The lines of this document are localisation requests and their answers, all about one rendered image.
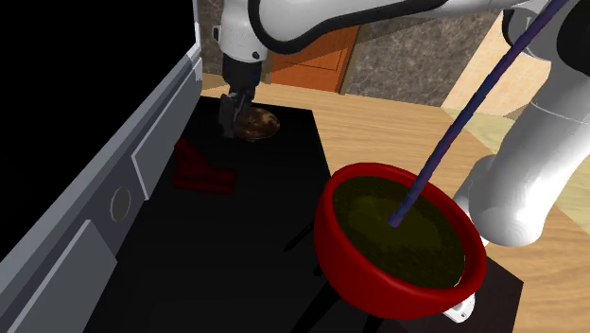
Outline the dark red folded cloth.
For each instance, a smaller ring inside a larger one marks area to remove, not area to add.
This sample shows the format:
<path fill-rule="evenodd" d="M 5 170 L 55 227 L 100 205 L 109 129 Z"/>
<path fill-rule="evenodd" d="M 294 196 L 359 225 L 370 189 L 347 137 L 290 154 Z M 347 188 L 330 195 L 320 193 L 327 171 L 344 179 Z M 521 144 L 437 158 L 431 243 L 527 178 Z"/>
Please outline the dark red folded cloth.
<path fill-rule="evenodd" d="M 236 171 L 213 166 L 188 140 L 177 141 L 174 156 L 177 169 L 172 182 L 176 187 L 217 194 L 230 194 L 234 190 Z"/>

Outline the orange wooden door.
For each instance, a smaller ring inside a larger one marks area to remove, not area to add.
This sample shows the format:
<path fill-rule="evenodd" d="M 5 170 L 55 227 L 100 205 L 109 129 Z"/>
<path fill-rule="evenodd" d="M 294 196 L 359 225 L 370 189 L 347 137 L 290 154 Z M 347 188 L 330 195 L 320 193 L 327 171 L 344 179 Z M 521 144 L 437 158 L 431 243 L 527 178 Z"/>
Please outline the orange wooden door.
<path fill-rule="evenodd" d="M 359 26 L 329 32 L 300 52 L 271 52 L 270 82 L 337 93 L 355 45 Z"/>

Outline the brown round potato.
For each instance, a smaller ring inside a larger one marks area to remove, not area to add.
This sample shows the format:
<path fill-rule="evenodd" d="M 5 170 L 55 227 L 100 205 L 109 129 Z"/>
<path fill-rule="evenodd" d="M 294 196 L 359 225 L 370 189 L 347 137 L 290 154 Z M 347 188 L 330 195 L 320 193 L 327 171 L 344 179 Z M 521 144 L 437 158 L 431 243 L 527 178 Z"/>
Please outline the brown round potato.
<path fill-rule="evenodd" d="M 260 107 L 250 107 L 241 113 L 234 122 L 234 136 L 246 141 L 271 138 L 280 130 L 279 119 L 270 111 Z"/>

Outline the red bowl with green inside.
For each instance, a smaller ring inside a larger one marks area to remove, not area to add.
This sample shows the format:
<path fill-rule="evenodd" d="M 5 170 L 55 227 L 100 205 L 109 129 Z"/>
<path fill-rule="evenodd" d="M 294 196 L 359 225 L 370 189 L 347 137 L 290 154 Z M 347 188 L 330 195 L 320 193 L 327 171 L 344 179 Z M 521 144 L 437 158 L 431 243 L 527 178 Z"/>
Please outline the red bowl with green inside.
<path fill-rule="evenodd" d="M 333 212 L 333 192 L 343 182 L 362 176 L 388 179 L 410 187 L 417 176 L 381 163 L 355 163 L 336 171 L 327 181 L 314 218 L 314 247 L 331 287 L 357 309 L 375 317 L 415 320 L 443 313 L 477 292 L 487 273 L 487 254 L 474 224 L 436 185 L 427 183 L 421 196 L 449 220 L 465 257 L 464 272 L 453 288 L 416 287 L 388 275 L 371 263 L 339 227 Z"/>

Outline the grey cabinet with panels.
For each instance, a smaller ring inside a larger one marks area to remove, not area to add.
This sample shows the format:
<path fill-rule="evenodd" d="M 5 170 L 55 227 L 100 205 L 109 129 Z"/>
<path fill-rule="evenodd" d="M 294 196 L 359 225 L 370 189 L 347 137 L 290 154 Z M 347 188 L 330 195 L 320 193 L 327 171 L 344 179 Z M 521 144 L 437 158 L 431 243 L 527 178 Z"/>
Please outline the grey cabinet with panels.
<path fill-rule="evenodd" d="M 202 88 L 194 44 L 0 262 L 0 333 L 82 333 Z"/>

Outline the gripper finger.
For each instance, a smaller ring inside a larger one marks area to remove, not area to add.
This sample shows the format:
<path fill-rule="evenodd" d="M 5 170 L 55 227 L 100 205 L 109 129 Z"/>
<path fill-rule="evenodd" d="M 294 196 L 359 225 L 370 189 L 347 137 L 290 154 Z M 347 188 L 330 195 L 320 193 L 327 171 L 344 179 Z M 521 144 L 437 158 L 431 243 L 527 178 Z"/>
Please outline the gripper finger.
<path fill-rule="evenodd" d="M 234 137 L 234 122 L 239 112 L 237 93 L 222 94 L 219 103 L 218 124 L 221 126 L 223 136 Z"/>
<path fill-rule="evenodd" d="M 247 111 L 251 107 L 254 94 L 254 90 L 243 90 L 237 93 L 237 112 L 239 114 Z"/>

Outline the purple long stick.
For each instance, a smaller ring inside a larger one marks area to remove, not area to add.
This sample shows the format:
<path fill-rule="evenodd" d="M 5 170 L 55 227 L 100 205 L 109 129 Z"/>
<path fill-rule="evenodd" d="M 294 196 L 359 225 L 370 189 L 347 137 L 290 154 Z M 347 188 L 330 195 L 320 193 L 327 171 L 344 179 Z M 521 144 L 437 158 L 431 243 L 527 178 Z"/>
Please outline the purple long stick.
<path fill-rule="evenodd" d="M 537 15 L 537 17 L 525 29 L 523 34 L 512 43 L 511 48 L 498 61 L 494 69 L 474 92 L 466 106 L 459 113 L 458 117 L 449 126 L 442 139 L 439 141 L 433 152 L 426 160 L 424 167 L 420 171 L 412 187 L 409 189 L 407 195 L 402 200 L 398 208 L 389 216 L 388 224 L 391 227 L 398 227 L 401 224 L 404 216 L 408 213 L 412 205 L 417 201 L 425 189 L 425 186 L 441 162 L 443 156 L 448 152 L 452 143 L 458 137 L 464 126 L 472 118 L 477 108 L 491 92 L 502 75 L 513 64 L 517 56 L 548 24 L 552 17 L 570 1 L 571 0 L 550 0 L 546 5 L 543 5 L 542 10 Z"/>

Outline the black thin pen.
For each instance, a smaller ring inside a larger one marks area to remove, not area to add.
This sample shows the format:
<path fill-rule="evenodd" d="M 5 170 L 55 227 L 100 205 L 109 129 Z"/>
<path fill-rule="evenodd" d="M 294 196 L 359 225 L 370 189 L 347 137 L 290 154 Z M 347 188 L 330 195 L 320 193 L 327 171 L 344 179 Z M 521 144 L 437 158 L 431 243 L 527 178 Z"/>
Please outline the black thin pen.
<path fill-rule="evenodd" d="M 300 231 L 294 238 L 292 238 L 285 246 L 284 252 L 288 252 L 292 250 L 295 246 L 297 246 L 307 235 L 309 235 L 314 228 L 314 222 L 311 221 L 307 224 L 302 231 Z"/>

